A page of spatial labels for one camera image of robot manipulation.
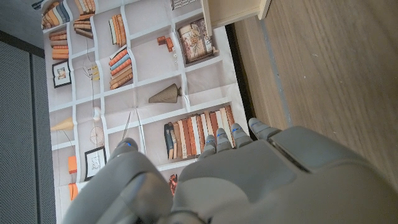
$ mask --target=picture frame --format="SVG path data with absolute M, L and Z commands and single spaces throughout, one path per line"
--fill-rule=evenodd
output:
M 52 65 L 54 88 L 72 84 L 68 60 Z
M 95 174 L 106 165 L 105 147 L 101 146 L 96 149 L 85 152 L 86 175 L 85 181 L 90 180 Z

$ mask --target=wooden surface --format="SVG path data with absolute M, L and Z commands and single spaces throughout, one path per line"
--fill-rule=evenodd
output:
M 249 23 L 236 32 L 256 114 L 283 126 Z M 398 2 L 272 0 L 265 23 L 293 124 L 358 152 L 398 190 Z

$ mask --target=row of books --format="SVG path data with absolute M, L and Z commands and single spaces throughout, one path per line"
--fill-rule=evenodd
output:
M 114 90 L 132 80 L 131 58 L 127 52 L 127 47 L 118 50 L 116 54 L 110 56 L 109 66 L 111 68 L 110 89 Z
M 59 26 L 69 22 L 69 14 L 63 5 L 63 1 L 55 1 L 42 14 L 42 29 Z
M 95 1 L 94 0 L 75 0 L 77 9 L 80 15 L 94 14 L 95 13 Z
M 205 111 L 203 114 L 189 116 L 174 123 L 164 125 L 164 136 L 169 159 L 200 155 L 205 148 L 209 134 L 216 137 L 217 129 L 223 128 L 234 147 L 231 126 L 234 123 L 231 106 L 218 111 Z
M 111 28 L 112 44 L 117 44 L 122 47 L 126 44 L 126 31 L 124 30 L 124 24 L 122 15 L 114 15 L 109 20 L 109 26 Z
M 65 60 L 69 58 L 67 31 L 53 32 L 49 35 L 52 47 L 53 60 Z

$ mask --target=gray fabric panel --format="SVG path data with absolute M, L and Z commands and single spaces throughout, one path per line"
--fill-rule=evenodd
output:
M 52 167 L 49 101 L 45 60 L 32 56 L 34 82 L 35 133 L 40 196 L 40 222 L 55 223 L 55 196 Z
M 0 222 L 37 222 L 29 54 L 0 42 Z

